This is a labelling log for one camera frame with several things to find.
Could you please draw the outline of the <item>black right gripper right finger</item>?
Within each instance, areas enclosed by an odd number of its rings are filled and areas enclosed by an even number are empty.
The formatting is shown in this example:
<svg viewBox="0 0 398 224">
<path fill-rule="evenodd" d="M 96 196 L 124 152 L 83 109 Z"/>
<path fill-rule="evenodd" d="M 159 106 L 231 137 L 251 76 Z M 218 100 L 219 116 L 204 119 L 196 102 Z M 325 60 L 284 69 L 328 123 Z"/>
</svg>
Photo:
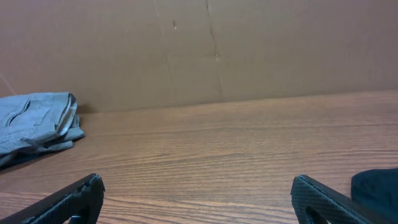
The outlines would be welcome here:
<svg viewBox="0 0 398 224">
<path fill-rule="evenodd" d="M 392 224 L 307 175 L 294 178 L 290 194 L 300 224 Z"/>
</svg>

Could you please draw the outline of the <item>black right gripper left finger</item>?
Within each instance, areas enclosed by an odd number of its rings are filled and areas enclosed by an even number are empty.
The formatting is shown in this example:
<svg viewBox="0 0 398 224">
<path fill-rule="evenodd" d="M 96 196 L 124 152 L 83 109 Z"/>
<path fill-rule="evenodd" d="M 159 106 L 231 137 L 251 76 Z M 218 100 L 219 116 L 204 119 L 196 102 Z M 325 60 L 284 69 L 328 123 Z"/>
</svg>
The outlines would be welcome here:
<svg viewBox="0 0 398 224">
<path fill-rule="evenodd" d="M 1 220 L 2 224 L 96 224 L 105 187 L 98 174 L 66 186 L 31 206 Z"/>
</svg>

